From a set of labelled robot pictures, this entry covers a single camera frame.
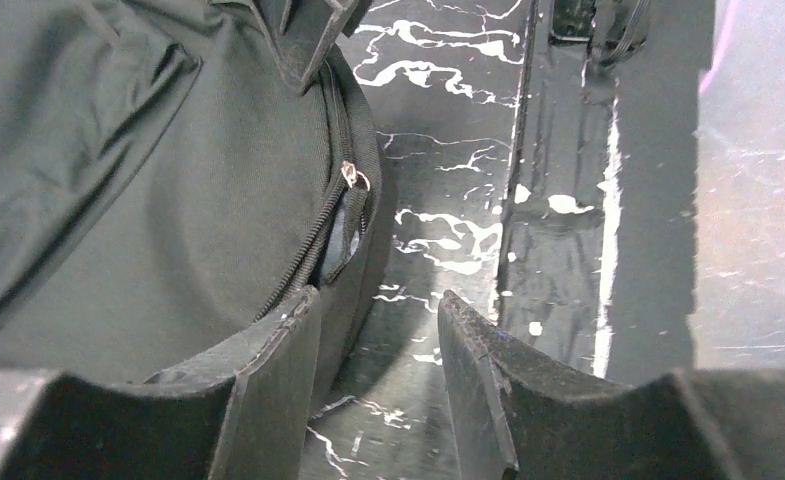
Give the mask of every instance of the paint-splattered floor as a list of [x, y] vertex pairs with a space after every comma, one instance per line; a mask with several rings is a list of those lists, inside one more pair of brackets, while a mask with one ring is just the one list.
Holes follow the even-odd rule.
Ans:
[[[606, 193], [598, 187], [606, 162], [587, 170], [576, 162], [579, 183], [536, 192], [519, 182], [524, 188], [504, 203], [532, 138], [517, 145], [515, 127], [534, 96], [523, 77], [531, 8], [529, 0], [378, 0], [342, 43], [394, 162], [400, 204], [385, 284], [326, 411], [310, 424], [304, 480], [458, 478], [435, 326], [445, 289], [493, 316], [500, 298], [502, 326], [531, 343], [555, 332], [580, 338], [567, 358], [593, 370], [604, 223], [591, 219], [570, 248], [546, 245], [538, 257], [501, 250], [510, 202], [565, 194], [579, 209], [603, 208]], [[669, 34], [670, 47], [685, 36]], [[616, 380], [638, 383], [674, 366], [785, 365], [785, 2], [719, 0], [715, 42], [703, 81], [663, 57], [637, 58], [622, 71], [620, 256], [607, 367]], [[561, 65], [577, 85], [550, 95], [580, 94], [582, 53], [571, 53]], [[709, 52], [691, 54], [695, 65], [711, 66]], [[577, 105], [560, 105], [570, 126]], [[608, 123], [597, 131], [606, 144]], [[552, 156], [571, 154], [576, 140], [553, 142]], [[542, 238], [519, 232], [528, 242]], [[544, 269], [531, 263], [532, 272], [550, 268], [550, 285], [570, 301], [551, 301], [561, 308], [537, 317], [513, 301], [535, 298], [531, 289], [548, 282], [499, 290], [496, 275], [499, 263], [542, 263], [549, 252], [564, 257]]]

